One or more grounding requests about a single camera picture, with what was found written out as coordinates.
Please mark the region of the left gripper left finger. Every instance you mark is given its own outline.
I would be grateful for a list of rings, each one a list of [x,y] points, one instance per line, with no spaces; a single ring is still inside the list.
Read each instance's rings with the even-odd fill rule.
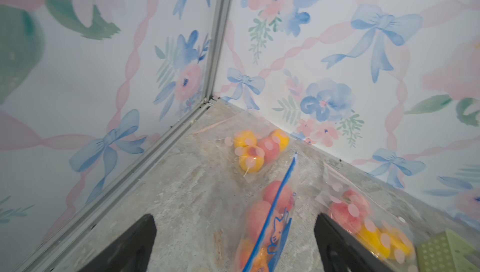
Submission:
[[[79,271],[145,272],[148,270],[156,235],[154,217],[145,214]]]

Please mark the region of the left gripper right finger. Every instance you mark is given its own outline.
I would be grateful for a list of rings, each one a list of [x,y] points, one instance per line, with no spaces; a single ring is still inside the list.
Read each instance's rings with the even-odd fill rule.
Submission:
[[[317,216],[314,236],[325,272],[390,272],[392,270],[326,213]]]

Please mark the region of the yellow peach with leaf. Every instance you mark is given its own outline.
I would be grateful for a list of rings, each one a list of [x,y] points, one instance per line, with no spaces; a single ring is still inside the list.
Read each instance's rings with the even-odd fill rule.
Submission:
[[[375,257],[384,260],[391,255],[391,248],[385,247],[381,242],[382,233],[375,228],[372,232],[371,229],[363,226],[357,233],[357,239],[360,243],[368,249]]]

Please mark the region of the pink zipper clear bag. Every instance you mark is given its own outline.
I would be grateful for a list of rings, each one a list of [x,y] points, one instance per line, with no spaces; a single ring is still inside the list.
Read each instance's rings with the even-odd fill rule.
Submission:
[[[257,173],[246,173],[241,169],[239,156],[241,155],[242,147],[257,146],[261,139],[270,137],[270,133],[276,129],[278,127],[264,117],[247,111],[237,113],[230,118],[197,130],[194,132],[194,135],[200,139],[202,144],[212,143],[215,146],[217,155],[210,156],[210,160],[227,160],[235,170],[242,174],[247,182],[253,182],[270,168],[282,153],[287,150],[289,145],[285,151],[280,152],[279,157],[274,162],[264,164]]]
[[[320,194],[316,197],[316,201],[321,205],[321,213],[326,213],[328,215],[328,210],[331,203],[348,203],[343,199],[342,194],[348,189],[356,190],[369,201],[371,208],[368,216],[362,218],[362,227],[366,226],[367,228],[371,229],[372,232],[375,228],[378,228],[378,230],[382,233],[381,242],[385,247],[391,248],[391,239],[389,235],[382,232],[383,228],[400,229],[414,245],[414,233],[406,222],[402,221],[400,217],[395,216],[394,213],[388,211],[387,208],[374,201],[371,197],[367,196],[366,193],[363,193],[360,187],[355,185],[351,180],[346,178],[331,165],[324,163],[323,167],[324,183],[322,185]],[[349,206],[350,213],[356,216],[357,213],[354,213],[354,210],[357,208],[357,206],[353,203],[348,204],[351,204],[351,206]],[[411,253],[411,255],[407,257],[404,256],[402,251],[397,250],[395,260],[389,258],[384,260],[381,260],[380,258],[378,259],[391,268],[391,272],[418,272],[419,264],[416,256],[415,246],[414,249],[415,250]]]

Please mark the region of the blue zipper clear bag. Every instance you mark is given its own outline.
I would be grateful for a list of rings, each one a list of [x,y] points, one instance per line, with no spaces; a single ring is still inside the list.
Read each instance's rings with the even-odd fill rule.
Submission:
[[[256,202],[261,200],[271,203],[271,209],[269,211],[269,214],[267,216],[267,219],[261,231],[261,234],[258,237],[258,240],[255,242],[255,246],[251,254],[251,257],[249,258],[243,272],[250,272],[255,256],[257,255],[257,253],[262,247],[265,247],[263,244],[265,231],[266,231],[266,228],[269,226],[270,219],[273,215],[274,210],[277,210],[280,214],[282,214],[282,219],[284,221],[284,228],[283,228],[280,240],[277,243],[266,247],[269,255],[269,260],[267,264],[269,267],[269,272],[273,272],[276,270],[276,267],[278,265],[278,262],[281,258],[282,252],[284,250],[284,247],[289,237],[289,232],[293,222],[293,214],[295,212],[295,207],[296,207],[296,199],[297,199],[298,193],[296,191],[297,181],[294,179],[294,171],[297,165],[298,165],[298,154],[295,153],[293,155],[292,161],[286,173],[284,173],[284,175],[281,178],[269,183],[260,193],[260,197],[257,198],[257,200],[255,200],[254,202],[252,202],[248,207],[248,209],[246,210],[246,213],[244,216],[245,229],[244,229],[244,232],[242,233],[242,236],[239,240],[239,243],[235,251],[235,255],[233,257],[232,268],[231,268],[232,271],[234,271],[234,261],[236,257],[236,252],[239,247],[239,244],[241,243],[241,240],[245,238],[251,239],[248,235],[248,230],[247,230],[248,211]]]

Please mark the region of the orange peach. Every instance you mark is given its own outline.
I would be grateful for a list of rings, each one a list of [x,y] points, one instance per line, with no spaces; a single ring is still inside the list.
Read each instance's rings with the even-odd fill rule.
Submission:
[[[251,257],[252,251],[255,247],[255,242],[252,242],[251,239],[245,238],[241,240],[239,247],[237,248],[236,257],[234,260],[234,272],[242,272]],[[268,260],[269,255],[267,253],[267,248],[262,247],[258,254],[255,256],[251,272],[268,272]]]

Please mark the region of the green plastic basket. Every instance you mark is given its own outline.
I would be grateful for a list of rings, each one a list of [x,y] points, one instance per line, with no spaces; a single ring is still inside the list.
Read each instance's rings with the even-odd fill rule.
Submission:
[[[479,251],[452,230],[433,235],[416,247],[420,272],[478,272]]]

